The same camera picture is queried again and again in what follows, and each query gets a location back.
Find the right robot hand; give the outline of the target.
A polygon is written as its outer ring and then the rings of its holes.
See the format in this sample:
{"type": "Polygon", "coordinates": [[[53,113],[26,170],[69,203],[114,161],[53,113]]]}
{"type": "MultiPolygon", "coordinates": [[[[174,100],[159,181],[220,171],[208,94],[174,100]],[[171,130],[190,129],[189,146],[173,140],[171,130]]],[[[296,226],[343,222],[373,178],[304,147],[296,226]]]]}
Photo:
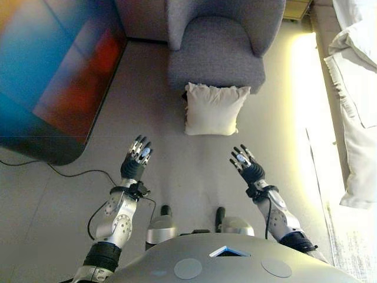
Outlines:
{"type": "Polygon", "coordinates": [[[243,144],[234,147],[231,152],[231,164],[236,168],[239,175],[251,190],[263,190],[268,186],[265,181],[265,171],[256,161],[253,153],[243,144]]]}

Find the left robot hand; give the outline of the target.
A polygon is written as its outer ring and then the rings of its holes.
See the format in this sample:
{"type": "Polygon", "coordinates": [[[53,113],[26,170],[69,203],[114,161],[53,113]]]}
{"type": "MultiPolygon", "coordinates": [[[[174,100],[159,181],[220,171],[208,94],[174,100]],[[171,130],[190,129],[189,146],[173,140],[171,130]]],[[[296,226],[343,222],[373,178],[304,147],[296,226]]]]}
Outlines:
{"type": "Polygon", "coordinates": [[[145,136],[139,135],[131,144],[121,165],[120,173],[123,179],[141,180],[153,150],[151,142],[145,136]]]}

